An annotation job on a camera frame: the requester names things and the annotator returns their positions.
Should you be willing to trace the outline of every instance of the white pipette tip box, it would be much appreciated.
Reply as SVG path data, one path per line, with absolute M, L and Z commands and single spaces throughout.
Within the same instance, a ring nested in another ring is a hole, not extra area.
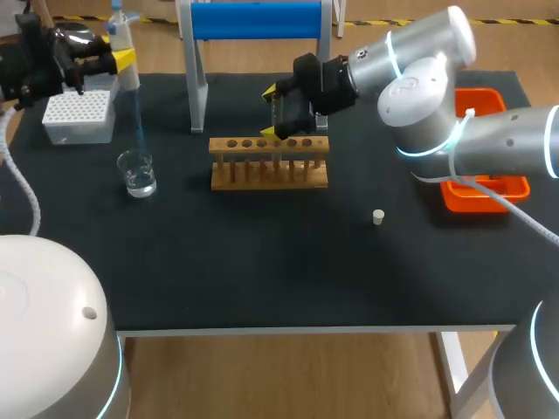
M 108 143 L 113 138 L 111 92 L 64 92 L 49 99 L 43 126 L 54 145 Z

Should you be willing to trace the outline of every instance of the water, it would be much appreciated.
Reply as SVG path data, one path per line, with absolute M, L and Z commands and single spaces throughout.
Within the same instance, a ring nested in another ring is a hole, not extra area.
M 128 193 L 134 198 L 145 198 L 157 189 L 154 170 L 150 166 L 140 166 L 126 172 Z

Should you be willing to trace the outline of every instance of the wooden floor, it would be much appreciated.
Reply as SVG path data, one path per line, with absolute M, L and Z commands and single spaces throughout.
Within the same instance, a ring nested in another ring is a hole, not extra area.
M 446 0 L 348 0 L 348 20 L 418 18 Z M 53 15 L 107 15 L 108 1 L 49 0 Z M 471 18 L 557 18 L 549 0 L 461 0 Z M 175 18 L 172 3 L 125 0 L 128 10 Z M 92 27 L 101 30 L 100 24 Z M 387 27 L 348 27 L 333 56 L 380 38 Z M 474 27 L 473 68 L 515 70 L 533 105 L 559 98 L 559 27 Z M 184 72 L 177 28 L 138 24 L 141 72 Z M 208 72 L 289 72 L 307 41 L 204 43 Z M 460 335 L 471 369 L 491 333 Z M 128 351 L 133 404 L 130 419 L 296 419 L 448 417 L 438 354 L 425 333 L 134 340 Z M 489 405 L 476 416 L 492 418 Z

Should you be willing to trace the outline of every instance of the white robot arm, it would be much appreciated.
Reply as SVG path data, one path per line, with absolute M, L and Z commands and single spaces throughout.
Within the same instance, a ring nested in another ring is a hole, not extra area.
M 459 7 L 451 6 L 389 31 L 347 57 L 323 64 L 313 54 L 297 58 L 292 78 L 276 82 L 265 98 L 299 88 L 313 110 L 323 115 L 351 107 L 357 99 L 378 98 L 378 111 L 394 132 L 399 154 L 423 180 L 450 175 L 451 143 L 458 175 L 543 172 L 556 178 L 557 106 L 515 109 L 467 122 L 456 117 L 456 74 L 475 58 L 470 24 Z M 309 115 L 284 122 L 274 133 L 284 139 L 300 130 L 310 132 L 316 129 L 313 120 Z

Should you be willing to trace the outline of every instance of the orange tray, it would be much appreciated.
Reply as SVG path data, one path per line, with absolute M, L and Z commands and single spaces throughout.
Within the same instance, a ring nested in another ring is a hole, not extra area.
M 456 89 L 456 115 L 463 118 L 466 109 L 473 107 L 476 116 L 507 110 L 499 92 L 494 89 Z M 530 195 L 530 185 L 525 176 L 480 175 L 475 181 L 507 199 L 511 203 L 524 201 Z M 508 209 L 477 189 L 456 182 L 440 184 L 446 208 L 453 212 L 508 212 Z

